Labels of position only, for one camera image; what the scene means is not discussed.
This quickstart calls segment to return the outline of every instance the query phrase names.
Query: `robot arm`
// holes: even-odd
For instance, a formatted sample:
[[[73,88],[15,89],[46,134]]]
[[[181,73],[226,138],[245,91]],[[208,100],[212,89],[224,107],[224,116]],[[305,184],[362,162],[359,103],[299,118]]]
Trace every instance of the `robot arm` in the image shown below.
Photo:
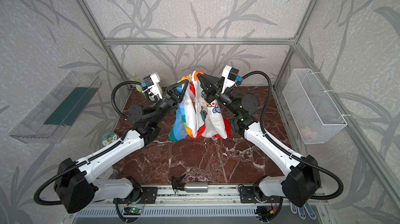
[[[238,70],[229,66],[224,68],[224,72],[221,78],[206,74],[197,75],[205,94],[204,99],[208,103],[216,99],[220,105],[224,105],[231,111],[234,115],[234,118],[230,120],[232,130],[259,147],[277,164],[284,175],[278,177],[266,176],[259,179],[253,185],[256,198],[258,201],[265,201],[267,196],[281,196],[288,198],[298,207],[303,206],[321,186],[320,176],[318,170],[305,166],[294,157],[304,159],[304,161],[315,165],[317,165],[317,162],[312,156],[303,157],[288,148],[264,129],[265,134],[275,142],[275,145],[268,140],[260,123],[253,117],[253,114],[258,110],[256,97],[252,94],[245,94],[236,98],[230,93],[232,89],[227,89],[227,86],[229,84],[232,84],[232,88],[237,86],[236,81],[241,81],[242,78],[238,77]]]
[[[253,117],[258,110],[254,95],[246,94],[236,98],[231,93],[233,87],[242,79],[238,76],[237,69],[225,67],[221,78],[206,74],[197,76],[205,94],[204,99],[208,103],[216,99],[220,105],[231,111],[234,114],[234,118],[230,120],[232,130],[259,147],[283,173],[283,176],[262,177],[253,184],[258,201],[263,202],[268,196],[281,196],[288,198],[298,207],[303,206],[321,186],[319,170],[335,178],[339,184],[337,192],[324,197],[323,200],[341,194],[343,184],[336,175],[318,167],[312,156],[303,157],[285,146],[271,133],[261,129],[260,123]],[[188,80],[168,87],[164,95],[158,85],[159,81],[156,73],[146,77],[142,86],[162,100],[157,101],[152,107],[135,105],[130,108],[126,119],[132,125],[132,129],[124,137],[75,162],[70,158],[61,162],[57,175],[37,190],[34,201],[41,205],[63,204],[68,213],[74,213],[93,201],[109,198],[129,198],[134,201],[136,197],[140,197],[140,185],[133,178],[99,180],[97,177],[123,157],[155,140],[160,132],[158,123],[170,111],[176,110],[178,103],[182,102],[189,84]],[[54,190],[61,201],[40,199],[40,193],[53,181],[55,181]]]
[[[151,80],[156,81],[153,84],[146,81],[146,85],[150,89],[156,88],[153,94],[162,97],[162,100],[157,101],[152,107],[135,105],[130,108],[127,121],[132,125],[132,129],[127,131],[125,136],[76,162],[68,158],[59,165],[57,176],[52,178],[55,181],[54,190],[68,213],[77,212],[93,201],[126,197],[135,199],[134,195],[140,196],[140,185],[133,178],[100,180],[97,177],[123,157],[155,140],[160,132],[158,123],[170,111],[176,110],[178,103],[182,102],[189,84],[188,80],[168,87],[165,95],[162,96],[158,88],[159,78],[154,79],[154,74],[151,76]],[[57,202],[40,199],[40,192],[45,187],[42,186],[37,190],[35,202],[42,205],[55,205]]]

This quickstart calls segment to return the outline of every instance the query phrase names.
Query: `wallpaper with leaf pattern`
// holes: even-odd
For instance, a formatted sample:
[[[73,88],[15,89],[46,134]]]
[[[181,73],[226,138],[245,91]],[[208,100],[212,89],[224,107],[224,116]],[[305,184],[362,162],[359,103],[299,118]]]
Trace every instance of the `wallpaper with leaf pattern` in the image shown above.
[[[398,178],[399,13],[400,0],[321,0],[300,39]],[[303,67],[295,57],[287,70]],[[329,201],[339,223],[400,223],[399,210],[346,130],[326,144],[304,146],[299,136],[297,142],[303,152],[315,156],[320,165],[343,180],[345,193]],[[325,190],[333,192],[337,187],[333,180],[323,178],[322,182]]]
[[[310,0],[86,0],[108,38],[291,38]],[[288,46],[112,46],[127,75],[158,72],[172,84],[193,70],[226,65],[274,79]],[[244,84],[262,84],[257,77]]]
[[[112,88],[121,77],[74,0],[0,0],[0,223],[56,223],[63,206],[39,206],[36,189],[61,161],[97,150],[118,119]],[[25,144],[9,132],[70,72],[103,83],[59,144]],[[121,106],[127,96],[117,95]],[[52,187],[42,197],[56,200]]]

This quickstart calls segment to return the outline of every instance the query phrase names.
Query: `white wire basket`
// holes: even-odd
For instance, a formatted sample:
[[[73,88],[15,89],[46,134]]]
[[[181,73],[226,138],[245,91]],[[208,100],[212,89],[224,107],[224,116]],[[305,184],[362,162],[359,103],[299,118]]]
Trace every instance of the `white wire basket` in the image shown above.
[[[293,69],[283,96],[305,144],[325,143],[347,126],[311,69]]]

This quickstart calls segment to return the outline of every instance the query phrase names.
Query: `clear plastic box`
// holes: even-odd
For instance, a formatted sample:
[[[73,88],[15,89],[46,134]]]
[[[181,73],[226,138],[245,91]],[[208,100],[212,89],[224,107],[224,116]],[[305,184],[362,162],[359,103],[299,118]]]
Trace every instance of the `clear plastic box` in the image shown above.
[[[25,143],[59,143],[101,84],[98,75],[70,72],[10,136]]]

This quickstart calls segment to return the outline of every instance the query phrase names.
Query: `vent grille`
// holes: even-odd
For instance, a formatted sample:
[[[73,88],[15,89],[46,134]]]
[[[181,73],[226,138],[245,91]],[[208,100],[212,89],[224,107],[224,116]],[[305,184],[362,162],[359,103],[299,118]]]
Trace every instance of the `vent grille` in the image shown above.
[[[255,216],[255,210],[255,206],[146,206],[141,217]],[[114,207],[86,207],[75,217],[117,217],[117,212]]]

